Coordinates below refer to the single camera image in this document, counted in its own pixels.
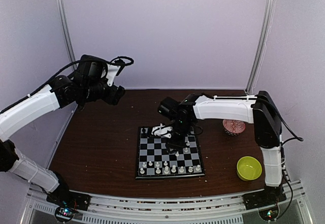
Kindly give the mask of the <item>white king chess piece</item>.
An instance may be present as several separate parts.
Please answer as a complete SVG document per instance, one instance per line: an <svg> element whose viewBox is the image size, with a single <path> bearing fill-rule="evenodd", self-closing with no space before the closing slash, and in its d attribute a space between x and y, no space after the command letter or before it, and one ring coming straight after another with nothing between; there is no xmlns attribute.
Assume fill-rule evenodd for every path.
<svg viewBox="0 0 325 224"><path fill-rule="evenodd" d="M172 173L176 173L176 171L177 171L176 166L173 165L172 168L171 168L171 172L172 172Z"/></svg>

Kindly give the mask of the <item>aluminium frame post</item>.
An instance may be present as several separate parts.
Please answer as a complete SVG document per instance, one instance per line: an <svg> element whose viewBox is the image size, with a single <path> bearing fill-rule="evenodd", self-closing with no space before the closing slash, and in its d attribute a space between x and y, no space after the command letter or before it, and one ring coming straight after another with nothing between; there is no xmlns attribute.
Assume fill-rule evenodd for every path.
<svg viewBox="0 0 325 224"><path fill-rule="evenodd" d="M62 32L63 32L63 41L64 41L64 44L65 44L65 47L67 50L69 62L71 64L72 62L76 61L77 59L75 56L75 52L73 49L73 43L72 43L70 31L69 31L66 9L64 6L64 0L56 0L56 4L57 4L61 28L62 28Z"/></svg>
<svg viewBox="0 0 325 224"><path fill-rule="evenodd" d="M245 92L252 94L261 70L262 62L266 51L266 41L271 30L274 8L276 0L266 0L264 17L262 21L261 32L259 35L257 49L253 60L253 65L246 85Z"/></svg>

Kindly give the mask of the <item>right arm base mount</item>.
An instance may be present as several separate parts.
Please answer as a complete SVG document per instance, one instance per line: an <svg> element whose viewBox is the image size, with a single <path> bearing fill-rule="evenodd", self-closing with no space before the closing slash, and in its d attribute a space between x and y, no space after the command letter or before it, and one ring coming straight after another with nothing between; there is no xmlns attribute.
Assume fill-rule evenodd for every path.
<svg viewBox="0 0 325 224"><path fill-rule="evenodd" d="M259 216L264 221L275 221L280 215L279 203L286 200L283 187L268 187L244 194L242 196L246 210L258 209Z"/></svg>

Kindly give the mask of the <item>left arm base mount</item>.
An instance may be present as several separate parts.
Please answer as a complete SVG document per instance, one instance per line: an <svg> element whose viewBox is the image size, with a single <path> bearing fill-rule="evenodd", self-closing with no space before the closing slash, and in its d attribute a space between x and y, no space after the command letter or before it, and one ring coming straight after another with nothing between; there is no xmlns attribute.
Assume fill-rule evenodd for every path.
<svg viewBox="0 0 325 224"><path fill-rule="evenodd" d="M53 193L46 193L46 201L57 205L54 211L55 219L60 223L71 221L80 211L87 211L91 196L71 191L67 200L61 200Z"/></svg>

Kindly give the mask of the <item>yellow-green bowl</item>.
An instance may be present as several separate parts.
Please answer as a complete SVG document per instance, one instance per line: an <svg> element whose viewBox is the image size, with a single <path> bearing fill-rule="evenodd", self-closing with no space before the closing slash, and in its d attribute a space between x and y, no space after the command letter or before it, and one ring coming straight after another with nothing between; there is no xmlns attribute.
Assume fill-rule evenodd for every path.
<svg viewBox="0 0 325 224"><path fill-rule="evenodd" d="M244 156L237 161L237 175L243 181L257 180L262 174L260 162L251 156Z"/></svg>

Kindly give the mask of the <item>left aluminium frame post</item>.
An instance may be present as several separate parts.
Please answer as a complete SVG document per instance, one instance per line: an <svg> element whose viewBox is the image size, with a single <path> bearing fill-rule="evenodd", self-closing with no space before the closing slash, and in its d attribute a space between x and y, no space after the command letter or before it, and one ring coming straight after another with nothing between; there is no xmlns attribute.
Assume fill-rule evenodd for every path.
<svg viewBox="0 0 325 224"><path fill-rule="evenodd" d="M56 4L57 4L61 28L62 28L62 32L63 32L63 41L64 41L64 44L65 44L65 47L67 50L69 62L71 64L72 62L76 61L77 59L75 56L75 52L73 49L73 43L72 43L70 31L69 31L66 9L64 6L64 0L56 0Z"/></svg>

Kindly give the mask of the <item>patterned blue red bowl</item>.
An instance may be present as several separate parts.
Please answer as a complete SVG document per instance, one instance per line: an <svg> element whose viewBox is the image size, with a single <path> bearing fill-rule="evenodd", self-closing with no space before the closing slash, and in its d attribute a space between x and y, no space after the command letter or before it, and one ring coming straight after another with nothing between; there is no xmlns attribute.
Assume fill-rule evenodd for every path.
<svg viewBox="0 0 325 224"><path fill-rule="evenodd" d="M246 129L246 124L239 120L224 119L222 125L224 131L230 136L238 136Z"/></svg>

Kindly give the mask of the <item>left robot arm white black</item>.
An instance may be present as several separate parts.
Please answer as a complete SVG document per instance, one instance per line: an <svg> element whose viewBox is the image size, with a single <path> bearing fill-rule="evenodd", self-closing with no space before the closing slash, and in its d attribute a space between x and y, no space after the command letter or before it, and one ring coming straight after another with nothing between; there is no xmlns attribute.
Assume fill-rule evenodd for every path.
<svg viewBox="0 0 325 224"><path fill-rule="evenodd" d="M126 56L104 60L84 54L74 62L77 68L71 74L64 75L68 67L63 67L35 91L1 110L1 172L13 173L36 184L53 194L61 205L69 205L73 194L62 177L22 154L12 137L42 117L71 104L80 109L97 100L117 105L124 88L115 85L114 79L133 63L133 59Z"/></svg>

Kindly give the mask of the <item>black white chessboard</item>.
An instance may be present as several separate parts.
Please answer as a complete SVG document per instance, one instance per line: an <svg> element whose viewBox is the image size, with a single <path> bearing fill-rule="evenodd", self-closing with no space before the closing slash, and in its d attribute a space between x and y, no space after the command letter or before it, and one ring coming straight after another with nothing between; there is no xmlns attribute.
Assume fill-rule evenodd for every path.
<svg viewBox="0 0 325 224"><path fill-rule="evenodd" d="M145 134L142 133L142 128L146 129ZM190 145L185 146L188 148L188 152L184 152L184 147L179 151L170 153L166 147L167 138L151 135L150 128L147 126L139 127L135 179L165 179L205 176L205 169L196 129L190 129L190 133L185 137L185 143L187 141L190 141ZM142 166L143 162L147 163L145 168ZM176 166L176 173L171 172L173 165ZM195 171L197 165L201 166L200 172ZM164 173L165 166L169 167L168 174ZM184 167L183 173L179 172L181 166ZM156 174L155 172L157 167L161 170L160 174ZM189 167L193 167L193 172L190 173L188 171ZM141 168L144 169L144 174L140 173Z"/></svg>

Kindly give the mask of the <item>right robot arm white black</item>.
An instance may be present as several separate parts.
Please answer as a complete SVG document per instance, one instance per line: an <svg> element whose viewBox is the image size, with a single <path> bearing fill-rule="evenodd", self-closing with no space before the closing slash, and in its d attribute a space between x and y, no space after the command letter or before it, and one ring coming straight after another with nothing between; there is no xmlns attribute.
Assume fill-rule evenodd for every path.
<svg viewBox="0 0 325 224"><path fill-rule="evenodd" d="M181 102L167 97L157 110L172 123L153 127L151 134L167 138L169 146L174 148L185 146L185 136L198 120L226 119L252 124L254 140L262 151L265 168L265 189L260 199L269 205L280 196L285 165L282 120L268 92L235 97L190 94Z"/></svg>

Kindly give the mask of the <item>right aluminium frame post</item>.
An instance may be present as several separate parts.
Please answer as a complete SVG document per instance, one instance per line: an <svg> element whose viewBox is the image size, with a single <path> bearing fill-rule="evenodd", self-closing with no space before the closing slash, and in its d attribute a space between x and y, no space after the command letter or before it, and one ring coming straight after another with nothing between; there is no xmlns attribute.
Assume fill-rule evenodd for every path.
<svg viewBox="0 0 325 224"><path fill-rule="evenodd" d="M253 65L246 85L245 92L252 94L261 70L262 62L266 51L266 41L271 30L274 8L276 0L266 0L264 17L262 21L261 32L259 35L257 49L253 60Z"/></svg>

